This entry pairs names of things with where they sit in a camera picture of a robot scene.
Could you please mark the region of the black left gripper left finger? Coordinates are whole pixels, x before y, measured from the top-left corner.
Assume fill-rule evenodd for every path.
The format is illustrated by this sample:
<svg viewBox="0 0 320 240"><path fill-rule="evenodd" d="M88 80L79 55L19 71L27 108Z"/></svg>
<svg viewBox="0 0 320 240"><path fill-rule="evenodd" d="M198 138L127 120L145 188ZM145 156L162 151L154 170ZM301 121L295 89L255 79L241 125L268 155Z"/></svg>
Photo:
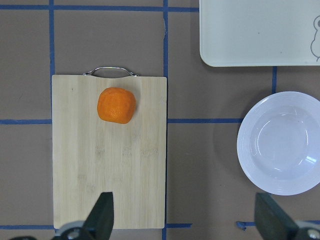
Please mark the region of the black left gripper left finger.
<svg viewBox="0 0 320 240"><path fill-rule="evenodd" d="M113 193L102 192L82 225L82 239L109 240L113 226Z"/></svg>

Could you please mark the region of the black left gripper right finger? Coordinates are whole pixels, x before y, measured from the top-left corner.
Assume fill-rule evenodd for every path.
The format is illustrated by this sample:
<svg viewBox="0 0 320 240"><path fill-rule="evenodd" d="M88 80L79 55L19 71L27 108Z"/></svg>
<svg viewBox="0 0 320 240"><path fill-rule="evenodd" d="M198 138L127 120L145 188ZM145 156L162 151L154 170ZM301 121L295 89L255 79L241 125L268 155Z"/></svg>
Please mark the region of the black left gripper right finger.
<svg viewBox="0 0 320 240"><path fill-rule="evenodd" d="M254 222L264 240L292 240L299 230L268 193L255 194Z"/></svg>

